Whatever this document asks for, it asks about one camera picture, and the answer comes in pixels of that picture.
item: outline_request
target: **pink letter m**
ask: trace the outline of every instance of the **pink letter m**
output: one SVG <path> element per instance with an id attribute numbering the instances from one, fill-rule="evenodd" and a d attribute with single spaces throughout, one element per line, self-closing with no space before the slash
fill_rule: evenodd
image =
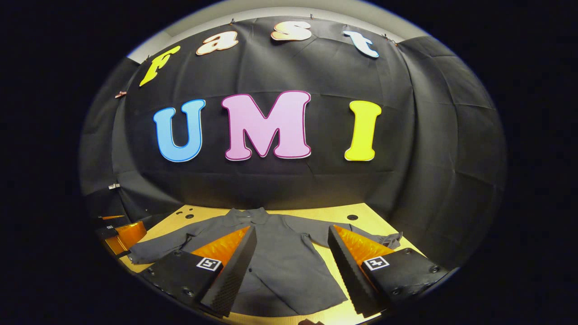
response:
<path id="1" fill-rule="evenodd" d="M 225 153 L 229 160 L 246 160 L 251 150 L 245 145 L 244 133 L 260 157 L 267 156 L 275 133 L 279 132 L 279 145 L 273 153 L 279 158 L 305 158 L 311 148 L 305 142 L 305 105 L 311 95 L 304 91 L 281 93 L 268 117 L 250 95 L 226 97 L 221 105 L 229 111 L 231 147 Z"/>

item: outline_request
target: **letter u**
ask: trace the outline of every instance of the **letter u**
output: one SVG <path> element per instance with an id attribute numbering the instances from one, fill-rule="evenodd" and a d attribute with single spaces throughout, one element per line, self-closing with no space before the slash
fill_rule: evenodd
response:
<path id="1" fill-rule="evenodd" d="M 181 106 L 183 113 L 187 115 L 188 142 L 183 147 L 175 145 L 173 140 L 172 117 L 176 111 L 169 107 L 159 110 L 153 116 L 157 124 L 158 148 L 163 157 L 176 163 L 188 161 L 197 156 L 203 143 L 201 131 L 201 109 L 205 107 L 205 100 L 196 99 L 186 102 Z"/>

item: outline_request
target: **gray shirt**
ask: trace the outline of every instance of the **gray shirt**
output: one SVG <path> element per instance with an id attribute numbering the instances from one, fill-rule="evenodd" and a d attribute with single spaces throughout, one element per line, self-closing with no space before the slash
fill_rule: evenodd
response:
<path id="1" fill-rule="evenodd" d="M 270 215 L 263 208 L 243 212 L 231 209 L 225 216 L 137 243 L 128 257 L 134 264 L 152 263 L 173 250 L 192 252 L 236 230 L 254 226 L 257 247 L 231 311 L 263 317 L 308 315 L 347 300 L 312 244 L 328 247 L 329 226 L 334 224 L 392 249 L 399 246 L 402 236 L 371 235 L 351 224 Z"/>

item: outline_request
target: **black screw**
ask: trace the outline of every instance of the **black screw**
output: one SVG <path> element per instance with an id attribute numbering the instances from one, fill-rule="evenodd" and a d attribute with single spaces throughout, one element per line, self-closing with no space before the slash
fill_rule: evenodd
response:
<path id="1" fill-rule="evenodd" d="M 187 288 L 187 287 L 183 287 L 183 293 L 189 297 L 192 297 L 192 291 L 189 290 L 189 288 Z"/>

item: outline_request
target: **wooden table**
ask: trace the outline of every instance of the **wooden table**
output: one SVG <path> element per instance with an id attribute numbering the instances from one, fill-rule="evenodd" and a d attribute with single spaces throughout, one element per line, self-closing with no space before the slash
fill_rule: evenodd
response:
<path id="1" fill-rule="evenodd" d="M 172 213 L 166 219 L 158 223 L 153 228 L 149 229 L 147 234 L 140 240 L 140 242 L 148 241 L 156 237 L 165 235 L 171 231 L 180 229 L 188 224 L 203 221 L 209 218 L 218 217 L 225 215 L 229 209 L 215 209 L 215 208 L 204 208 L 202 206 L 192 206 L 184 205 L 179 210 Z M 302 209 L 302 210 L 267 210 L 270 214 L 282 214 L 298 216 L 314 220 L 322 221 L 334 221 L 338 223 L 350 223 L 362 230 L 367 231 L 374 235 L 389 235 L 396 233 L 393 227 L 391 227 L 385 220 L 383 220 L 377 213 L 371 210 L 365 203 L 336 206 L 333 208 L 321 208 L 321 209 Z M 194 215 L 191 219 L 186 219 L 186 215 Z M 348 215 L 356 215 L 359 218 L 357 220 L 349 220 Z M 401 246 L 396 250 L 401 250 L 404 248 L 412 248 L 420 252 L 415 246 L 412 245 L 406 238 L 402 238 L 400 241 Z M 335 260 L 329 248 L 322 247 L 316 243 L 313 243 L 315 249 L 325 260 L 329 271 L 341 286 L 341 289 L 347 296 L 347 301 L 328 308 L 324 311 L 320 311 L 311 315 L 302 316 L 290 316 L 290 317 L 257 317 L 243 315 L 239 313 L 231 313 L 229 317 L 224 317 L 221 319 L 222 322 L 228 324 L 248 324 L 248 325 L 270 325 L 270 324 L 281 324 L 281 325 L 297 325 L 301 320 L 309 319 L 313 323 L 322 322 L 325 325 L 356 325 L 361 324 L 367 320 L 377 317 L 379 314 L 363 317 L 358 315 L 353 308 L 351 299 L 341 274 L 335 264 Z M 151 266 L 152 264 L 132 264 L 127 256 L 120 259 L 129 269 L 134 272 L 140 272 Z"/>

